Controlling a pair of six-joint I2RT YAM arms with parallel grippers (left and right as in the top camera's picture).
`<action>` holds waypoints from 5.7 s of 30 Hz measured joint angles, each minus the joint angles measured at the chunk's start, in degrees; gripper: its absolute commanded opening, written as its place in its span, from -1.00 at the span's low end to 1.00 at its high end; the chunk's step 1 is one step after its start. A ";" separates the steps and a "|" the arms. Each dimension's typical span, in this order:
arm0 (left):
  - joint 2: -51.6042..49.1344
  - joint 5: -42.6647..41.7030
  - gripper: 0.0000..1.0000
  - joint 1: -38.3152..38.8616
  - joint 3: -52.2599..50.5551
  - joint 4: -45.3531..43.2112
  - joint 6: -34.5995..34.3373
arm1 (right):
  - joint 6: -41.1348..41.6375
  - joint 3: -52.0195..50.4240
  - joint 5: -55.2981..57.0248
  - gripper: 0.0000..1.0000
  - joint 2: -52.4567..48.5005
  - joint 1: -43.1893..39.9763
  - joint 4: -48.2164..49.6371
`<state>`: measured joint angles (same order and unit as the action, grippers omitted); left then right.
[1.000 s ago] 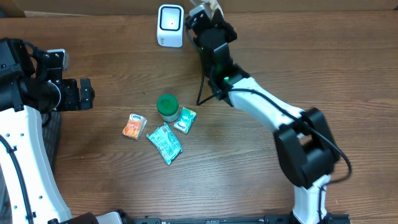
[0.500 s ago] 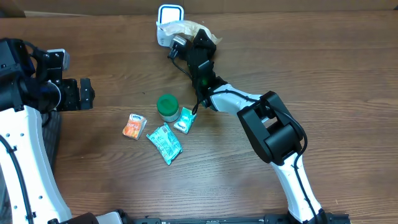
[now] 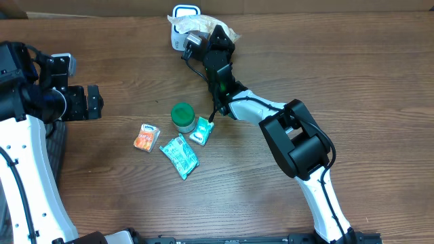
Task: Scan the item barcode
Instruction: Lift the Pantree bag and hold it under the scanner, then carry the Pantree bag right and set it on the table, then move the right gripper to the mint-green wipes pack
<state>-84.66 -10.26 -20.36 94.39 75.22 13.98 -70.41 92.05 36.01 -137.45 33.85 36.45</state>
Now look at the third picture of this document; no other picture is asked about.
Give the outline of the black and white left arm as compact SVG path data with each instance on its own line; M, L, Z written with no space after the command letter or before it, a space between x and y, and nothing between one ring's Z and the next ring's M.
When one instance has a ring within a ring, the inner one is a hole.
M58 192L45 126L102 116L98 86L68 85L76 61L22 42L1 43L1 184L15 243L137 243L128 228L80 237Z

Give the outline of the brown snack bag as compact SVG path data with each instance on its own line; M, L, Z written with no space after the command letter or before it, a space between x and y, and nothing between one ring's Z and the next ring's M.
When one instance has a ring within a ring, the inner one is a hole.
M180 34L185 34L190 31L199 31L212 34L214 28L220 25L224 33L234 43L241 35L237 34L232 28L229 28L224 22L206 15L189 15L181 17L167 16L168 21L176 27Z

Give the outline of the green lid jar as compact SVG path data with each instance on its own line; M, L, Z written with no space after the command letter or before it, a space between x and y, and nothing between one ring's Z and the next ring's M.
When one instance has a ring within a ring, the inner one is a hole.
M176 129L181 133L189 133L196 126L195 111L185 102L177 103L171 110L171 119Z

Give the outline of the mint green wipes packet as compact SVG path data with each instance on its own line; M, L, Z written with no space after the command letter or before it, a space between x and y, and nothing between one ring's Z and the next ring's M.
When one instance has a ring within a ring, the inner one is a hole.
M171 161L172 165L183 180L199 166L199 159L182 134L171 139L159 149Z

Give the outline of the teal candy packet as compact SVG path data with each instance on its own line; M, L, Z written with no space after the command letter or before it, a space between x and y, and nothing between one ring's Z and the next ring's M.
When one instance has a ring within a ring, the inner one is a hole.
M213 129L214 129L213 122L210 123L208 119L199 117L195 129L189 135L189 139L201 146L205 146Z

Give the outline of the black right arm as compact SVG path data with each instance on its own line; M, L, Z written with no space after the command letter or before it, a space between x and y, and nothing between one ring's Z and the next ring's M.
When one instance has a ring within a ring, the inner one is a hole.
M259 126L281 171L301 187L320 242L356 242L331 183L330 168L336 160L331 139L300 100L272 102L236 80L230 61L234 50L224 29L215 26L201 57L214 112Z

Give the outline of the orange tissue packet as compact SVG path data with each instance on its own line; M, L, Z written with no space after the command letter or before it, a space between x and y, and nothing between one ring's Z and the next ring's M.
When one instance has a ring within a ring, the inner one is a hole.
M159 134L160 129L158 127L143 123L140 127L138 136L134 140L133 146L149 153L154 148Z

